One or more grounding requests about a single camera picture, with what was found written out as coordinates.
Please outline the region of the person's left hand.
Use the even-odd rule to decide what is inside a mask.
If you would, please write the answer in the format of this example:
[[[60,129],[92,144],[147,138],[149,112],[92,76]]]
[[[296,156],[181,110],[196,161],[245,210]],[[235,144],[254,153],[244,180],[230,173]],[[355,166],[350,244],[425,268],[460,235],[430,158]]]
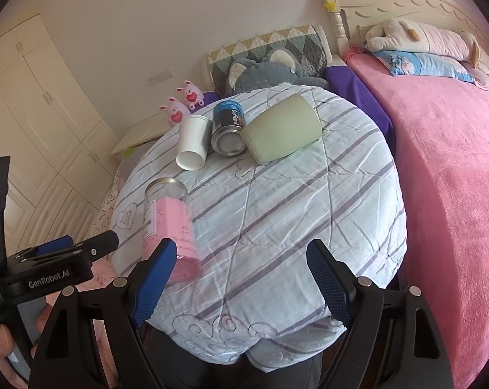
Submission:
[[[3,373],[7,381],[18,389],[27,388],[27,384],[20,378],[14,369],[9,365],[7,357],[13,352],[14,340],[11,332],[5,325],[0,325],[0,372]]]

